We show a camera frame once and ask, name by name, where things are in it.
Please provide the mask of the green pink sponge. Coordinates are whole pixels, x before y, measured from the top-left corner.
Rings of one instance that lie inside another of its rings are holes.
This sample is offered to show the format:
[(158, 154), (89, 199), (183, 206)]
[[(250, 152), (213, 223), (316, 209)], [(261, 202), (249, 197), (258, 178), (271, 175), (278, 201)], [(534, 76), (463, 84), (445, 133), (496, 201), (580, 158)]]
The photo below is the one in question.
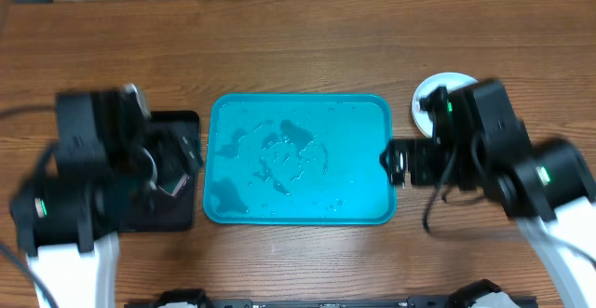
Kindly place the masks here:
[(167, 196), (176, 197), (189, 180), (190, 177), (187, 174), (182, 174), (177, 180), (158, 185), (157, 190)]

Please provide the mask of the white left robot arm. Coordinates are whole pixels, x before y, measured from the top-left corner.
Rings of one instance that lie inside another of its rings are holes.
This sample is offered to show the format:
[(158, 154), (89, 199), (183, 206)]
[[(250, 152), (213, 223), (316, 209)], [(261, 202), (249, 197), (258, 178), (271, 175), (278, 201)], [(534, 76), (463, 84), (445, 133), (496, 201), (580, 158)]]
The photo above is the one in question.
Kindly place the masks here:
[(195, 217), (197, 121), (99, 131), (68, 123), (10, 204), (43, 307), (113, 307), (122, 233), (182, 232)]

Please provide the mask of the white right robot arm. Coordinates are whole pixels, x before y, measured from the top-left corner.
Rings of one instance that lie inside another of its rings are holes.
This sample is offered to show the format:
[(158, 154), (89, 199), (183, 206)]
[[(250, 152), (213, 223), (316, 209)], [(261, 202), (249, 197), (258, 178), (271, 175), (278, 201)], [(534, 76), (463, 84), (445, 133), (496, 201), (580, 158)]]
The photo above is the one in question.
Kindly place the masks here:
[(595, 180), (568, 141), (394, 139), (380, 155), (392, 185), (433, 186), (423, 213), (453, 188), (482, 190), (534, 248), (567, 307), (595, 304)]

